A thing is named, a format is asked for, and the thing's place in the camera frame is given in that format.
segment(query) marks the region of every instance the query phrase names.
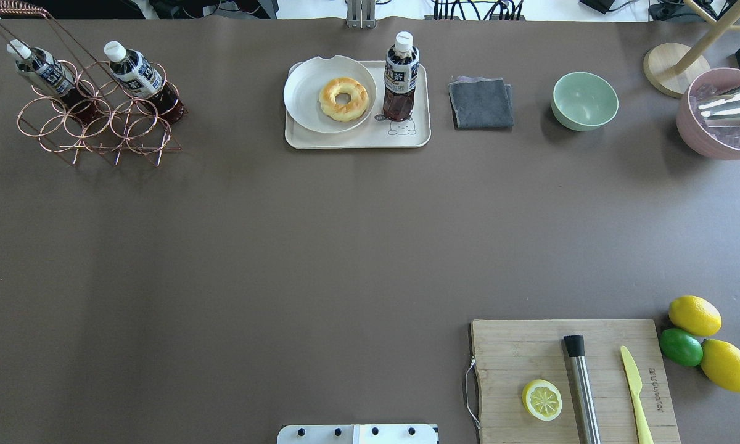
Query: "yellow knife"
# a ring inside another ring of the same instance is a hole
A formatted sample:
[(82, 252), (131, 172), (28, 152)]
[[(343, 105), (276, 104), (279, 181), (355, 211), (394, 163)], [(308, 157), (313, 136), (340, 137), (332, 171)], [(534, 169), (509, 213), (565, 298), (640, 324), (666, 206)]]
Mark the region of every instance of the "yellow knife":
[(625, 365), (627, 385), (630, 388), (630, 398), (633, 400), (633, 411), (636, 416), (636, 433), (638, 433), (638, 444), (654, 444), (652, 434), (649, 433), (647, 419), (644, 417), (644, 408), (641, 407), (641, 375), (638, 374), (636, 361), (630, 356), (630, 351), (624, 345), (619, 348), (622, 354), (622, 363)]

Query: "citrus fruit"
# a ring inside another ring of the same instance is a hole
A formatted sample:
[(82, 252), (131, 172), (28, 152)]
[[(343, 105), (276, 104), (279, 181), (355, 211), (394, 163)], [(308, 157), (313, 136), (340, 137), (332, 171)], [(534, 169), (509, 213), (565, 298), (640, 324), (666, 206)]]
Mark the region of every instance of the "citrus fruit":
[(717, 339), (705, 340), (702, 349), (705, 357), (701, 366), (710, 381), (740, 393), (740, 349)]
[(702, 345), (683, 329), (666, 329), (660, 334), (660, 350), (670, 360), (684, 366), (702, 362)]
[(523, 388), (523, 405), (535, 418), (553, 421), (562, 413), (562, 394), (550, 382), (535, 379)]
[(698, 296), (680, 296), (668, 306), (668, 318), (675, 326), (693, 335), (714, 335), (720, 330), (720, 313)]

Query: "gray table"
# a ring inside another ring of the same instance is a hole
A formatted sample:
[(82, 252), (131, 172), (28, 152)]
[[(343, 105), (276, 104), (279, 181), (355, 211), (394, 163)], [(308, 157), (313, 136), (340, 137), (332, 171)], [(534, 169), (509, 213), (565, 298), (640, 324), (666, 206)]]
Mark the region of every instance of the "gray table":
[[(42, 22), (9, 25), (60, 51)], [(740, 161), (695, 154), (641, 72), (669, 23), (387, 19), (69, 22), (165, 65), (190, 115), (162, 167), (78, 168), (15, 129), (31, 93), (0, 40), (0, 443), (274, 442), (283, 424), (436, 422), (474, 442), (461, 378), (474, 318), (654, 318), (683, 294), (740, 347)], [(430, 81), (421, 149), (300, 152), (288, 68), (381, 59), (412, 31)], [(740, 33), (707, 54), (733, 65)], [(562, 128), (551, 87), (619, 94)], [(454, 129), (452, 75), (504, 76), (512, 130)], [(683, 442), (740, 442), (740, 395), (666, 362)]]

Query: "white bottle cap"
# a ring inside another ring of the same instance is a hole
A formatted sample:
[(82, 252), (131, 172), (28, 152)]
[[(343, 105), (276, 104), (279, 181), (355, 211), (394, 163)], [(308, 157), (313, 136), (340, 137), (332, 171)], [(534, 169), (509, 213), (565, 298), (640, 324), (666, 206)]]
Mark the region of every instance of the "white bottle cap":
[(395, 51), (398, 52), (409, 52), (413, 47), (414, 38), (408, 31), (401, 31), (398, 36), (395, 37)]
[(17, 62), (27, 60), (33, 55), (33, 53), (30, 51), (30, 48), (17, 39), (11, 40), (11, 43), (6, 45), (6, 51), (9, 51), (9, 54), (17, 59)]
[(112, 62), (121, 62), (126, 58), (126, 48), (116, 41), (108, 42), (104, 45), (104, 54)]

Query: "bagel hole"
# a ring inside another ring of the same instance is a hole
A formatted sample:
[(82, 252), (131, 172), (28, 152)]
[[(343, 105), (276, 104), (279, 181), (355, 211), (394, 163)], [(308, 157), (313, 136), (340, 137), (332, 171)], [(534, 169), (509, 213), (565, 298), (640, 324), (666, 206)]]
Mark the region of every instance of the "bagel hole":
[(334, 96), (334, 101), (336, 101), (339, 105), (345, 105), (351, 101), (351, 95), (345, 92), (339, 93), (338, 95)]

